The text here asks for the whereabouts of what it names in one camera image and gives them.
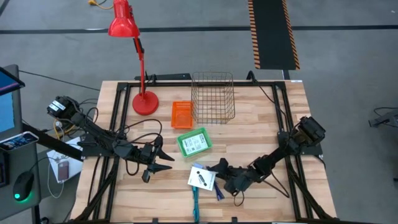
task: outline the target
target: computer screen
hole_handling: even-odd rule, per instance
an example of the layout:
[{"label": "computer screen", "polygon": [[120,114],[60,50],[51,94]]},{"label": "computer screen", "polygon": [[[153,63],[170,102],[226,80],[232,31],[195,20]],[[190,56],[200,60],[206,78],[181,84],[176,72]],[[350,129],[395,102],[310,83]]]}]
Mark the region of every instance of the computer screen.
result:
[{"label": "computer screen", "polygon": [[24,86],[25,83],[0,67],[0,96]]},{"label": "computer screen", "polygon": [[12,93],[0,96],[0,133],[7,131],[15,126],[14,124],[14,107],[12,104]]}]

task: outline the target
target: lamp base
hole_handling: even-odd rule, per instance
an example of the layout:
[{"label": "lamp base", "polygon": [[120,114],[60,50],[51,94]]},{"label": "lamp base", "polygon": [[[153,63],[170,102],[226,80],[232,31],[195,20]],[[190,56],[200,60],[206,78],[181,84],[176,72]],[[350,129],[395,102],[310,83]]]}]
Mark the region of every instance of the lamp base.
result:
[{"label": "lamp base", "polygon": [[150,115],[154,113],[159,106],[159,100],[155,93],[146,91],[144,93],[144,99],[141,94],[138,93],[132,100],[132,108],[139,115]]}]

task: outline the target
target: wooden table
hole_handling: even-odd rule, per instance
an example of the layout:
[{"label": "wooden table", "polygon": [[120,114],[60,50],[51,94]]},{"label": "wooden table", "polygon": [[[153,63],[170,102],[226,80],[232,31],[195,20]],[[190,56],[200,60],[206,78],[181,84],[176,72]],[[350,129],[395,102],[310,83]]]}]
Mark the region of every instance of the wooden table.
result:
[{"label": "wooden table", "polygon": [[[117,82],[113,81],[103,82],[99,94],[97,124],[104,129],[109,128],[116,85]],[[296,123],[302,116],[310,115],[304,86],[301,82],[286,81],[286,87],[292,117]],[[263,87],[263,89],[272,98],[271,88]],[[151,222],[152,218],[159,218],[160,222],[193,222],[193,195],[187,182],[194,162],[213,166],[218,163],[221,157],[225,157],[230,165],[245,167],[255,158],[269,154],[278,147],[278,123],[275,106],[258,87],[236,86],[234,88],[235,118],[228,124],[195,124],[195,128],[201,126],[206,128],[213,141],[213,148],[184,159],[177,146],[176,137],[187,131],[171,128],[170,120],[172,102],[190,100],[191,88],[149,87],[148,90],[153,91],[159,97],[159,108],[150,116],[139,116],[130,106],[126,124],[132,124],[146,118],[159,119],[163,124],[163,150],[172,156],[175,161],[169,162],[157,159],[157,163],[172,166],[173,169],[152,174],[150,182],[145,184],[141,180],[141,175],[146,166],[141,165],[139,173],[131,177],[126,173],[124,161],[121,161],[111,216],[112,222]],[[131,100],[137,92],[138,88],[132,89]],[[282,105],[283,99],[281,96],[282,94],[279,93]],[[124,95],[122,94],[118,122],[120,121],[123,99]],[[158,131],[159,124],[148,121],[131,128],[127,137],[133,139],[145,133]],[[302,156],[302,160],[309,191],[327,213],[335,216],[335,208],[323,164],[313,156]],[[71,218],[77,217],[86,207],[95,161],[96,158],[89,158],[84,161]],[[93,194],[98,186],[100,169],[101,166],[98,166]],[[136,164],[129,162],[130,172],[134,172],[135,169]],[[277,163],[274,174],[290,193],[284,161]],[[278,186],[272,176],[268,177],[267,180]],[[224,181],[220,179],[217,181],[220,188],[223,188]],[[201,222],[230,222],[231,217],[237,217],[239,222],[295,221],[291,199],[285,198],[267,184],[252,184],[245,191],[245,201],[240,207],[235,207],[233,197],[224,189],[221,190],[226,197],[222,201],[217,201],[215,191],[200,190]],[[305,217],[302,195],[299,189],[297,191],[301,214]],[[106,200],[103,200],[100,217],[104,217],[105,205]]]}]

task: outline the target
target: wire basket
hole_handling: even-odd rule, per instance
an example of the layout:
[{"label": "wire basket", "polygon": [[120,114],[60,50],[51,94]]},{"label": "wire basket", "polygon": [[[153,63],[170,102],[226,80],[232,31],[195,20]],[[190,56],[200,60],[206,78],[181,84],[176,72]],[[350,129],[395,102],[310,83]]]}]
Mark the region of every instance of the wire basket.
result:
[{"label": "wire basket", "polygon": [[235,117],[232,74],[195,72],[191,100],[192,116],[197,123],[226,124]]}]

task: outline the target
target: orange basket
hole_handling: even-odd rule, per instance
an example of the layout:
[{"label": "orange basket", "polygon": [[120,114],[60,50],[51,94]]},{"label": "orange basket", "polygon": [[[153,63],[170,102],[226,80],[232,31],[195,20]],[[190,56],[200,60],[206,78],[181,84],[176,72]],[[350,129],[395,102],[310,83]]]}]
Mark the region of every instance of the orange basket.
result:
[{"label": "orange basket", "polygon": [[174,101],[172,111],[172,127],[177,129],[192,129],[191,101]]}]

